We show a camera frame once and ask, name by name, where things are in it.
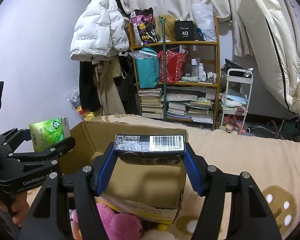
barcode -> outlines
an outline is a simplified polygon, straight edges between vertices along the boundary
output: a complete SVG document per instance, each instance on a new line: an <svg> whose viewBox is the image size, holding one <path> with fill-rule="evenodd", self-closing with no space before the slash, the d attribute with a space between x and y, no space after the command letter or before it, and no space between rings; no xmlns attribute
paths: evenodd
<svg viewBox="0 0 300 240"><path fill-rule="evenodd" d="M150 151L183 151L184 140L182 135L150 136Z"/></svg>

black box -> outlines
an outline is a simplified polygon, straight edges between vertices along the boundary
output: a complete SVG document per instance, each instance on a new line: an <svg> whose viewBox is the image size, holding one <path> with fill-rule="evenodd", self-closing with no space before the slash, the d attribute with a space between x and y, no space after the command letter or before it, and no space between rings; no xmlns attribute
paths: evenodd
<svg viewBox="0 0 300 240"><path fill-rule="evenodd" d="M193 21L177 21L175 28L177 41L194 41Z"/></svg>
<svg viewBox="0 0 300 240"><path fill-rule="evenodd" d="M183 135L122 135L114 141L114 152L125 163L178 166L185 154Z"/></svg>

beige blanket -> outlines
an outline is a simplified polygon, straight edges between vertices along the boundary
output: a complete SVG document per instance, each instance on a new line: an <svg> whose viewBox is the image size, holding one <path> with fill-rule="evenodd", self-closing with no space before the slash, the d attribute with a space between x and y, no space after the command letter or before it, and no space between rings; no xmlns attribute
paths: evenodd
<svg viewBox="0 0 300 240"><path fill-rule="evenodd" d="M209 165L213 164L230 174L239 175L242 171L248 171L252 175L268 200L283 239L300 221L300 143L231 135L221 130L199 130L128 114L102 116L95 120L186 129L193 150L203 156ZM35 195L29 197L30 203ZM231 195L226 194L220 239L226 237L230 199ZM176 222L168 227L175 239L191 238L203 201L204 198L192 190L187 179L181 213Z"/></svg>

white rolling cart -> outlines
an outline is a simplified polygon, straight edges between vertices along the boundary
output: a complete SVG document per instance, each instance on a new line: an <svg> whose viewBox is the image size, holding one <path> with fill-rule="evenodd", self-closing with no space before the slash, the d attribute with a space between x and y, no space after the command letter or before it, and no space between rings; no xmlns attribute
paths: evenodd
<svg viewBox="0 0 300 240"><path fill-rule="evenodd" d="M248 103L247 103L247 107L245 111L235 111L235 110L227 110L227 109L223 109L222 106L222 119L221 119L221 125L223 124L223 120L225 118L225 114L233 114L233 115L243 115L243 122L240 128L240 132L239 135L241 134L244 122L246 121L246 117L247 117L247 113L248 113L248 108L249 108L249 103L250 103L250 96L251 96L251 91L252 91L252 84L253 84L253 73L249 72L252 74L251 78L243 78L243 77L235 77L235 76L231 76L230 72L232 71L236 71L236 72L244 72L246 73L247 71L245 69L237 69L237 68L230 68L227 72L227 74L222 71L222 75L223 77L226 79L227 81L227 86L226 86L226 98L228 96L228 90L229 90L229 82L238 82L238 83L243 83L243 84L250 84L250 91L249 91L249 97L248 97Z"/></svg>

cardboard box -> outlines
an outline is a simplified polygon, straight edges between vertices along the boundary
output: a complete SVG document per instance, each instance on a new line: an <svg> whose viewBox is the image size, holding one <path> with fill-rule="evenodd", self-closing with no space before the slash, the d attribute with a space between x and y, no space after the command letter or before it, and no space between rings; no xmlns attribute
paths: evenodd
<svg viewBox="0 0 300 240"><path fill-rule="evenodd" d="M60 158L61 171L75 173L102 155L117 134L180 135L187 131L126 123L83 121L71 130L76 145ZM184 166L147 166L126 164L119 158L107 190L99 201L144 220L172 224L183 200L186 171Z"/></svg>

